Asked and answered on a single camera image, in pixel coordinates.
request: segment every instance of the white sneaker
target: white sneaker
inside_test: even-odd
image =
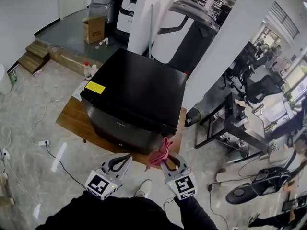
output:
[[[260,213],[257,213],[257,214],[254,216],[254,220],[256,220],[259,216],[260,216]]]
[[[6,172],[4,172],[3,174],[3,177],[7,180],[9,178],[8,174]]]
[[[250,224],[254,221],[254,217],[249,217],[248,218],[248,226],[250,226]]]
[[[151,180],[146,180],[144,181],[139,190],[135,193],[135,197],[145,197],[148,198],[148,195],[150,193],[150,190],[152,188],[152,181]]]

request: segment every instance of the yellow label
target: yellow label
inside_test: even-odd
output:
[[[92,81],[88,82],[88,84],[86,85],[86,88],[91,90],[91,91],[94,91],[98,94],[101,94],[105,90],[104,86],[101,86],[101,85],[99,85],[95,82],[92,82]]]

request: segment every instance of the office chair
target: office chair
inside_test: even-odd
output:
[[[244,81],[246,99],[251,103],[258,104],[268,95],[281,93],[283,84],[284,81],[277,72],[272,73],[271,76],[265,75],[258,82],[247,79]]]
[[[253,62],[257,61],[257,59],[255,57],[255,53],[256,53],[256,47],[249,41],[245,45],[245,47],[242,49],[242,51],[238,54],[238,56],[235,58],[234,68],[233,69],[228,68],[223,73],[224,87],[222,87],[221,89],[225,89],[227,87],[226,79],[228,79],[230,82],[233,83],[233,81],[231,80],[233,77],[237,77],[240,80],[240,76],[243,73],[248,72],[249,75],[252,74],[252,73],[250,73],[249,66]]]

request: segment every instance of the pink cloth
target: pink cloth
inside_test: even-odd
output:
[[[164,139],[162,140],[161,145],[159,147],[159,150],[153,151],[149,155],[146,170],[148,170],[151,166],[160,165],[162,160],[167,160],[168,150],[169,150],[169,148],[172,144],[173,144],[173,141],[169,141],[167,139],[167,137],[164,137]]]

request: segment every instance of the black mini fridge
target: black mini fridge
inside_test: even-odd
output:
[[[95,132],[123,148],[149,154],[176,134],[186,75],[118,49],[81,92]]]

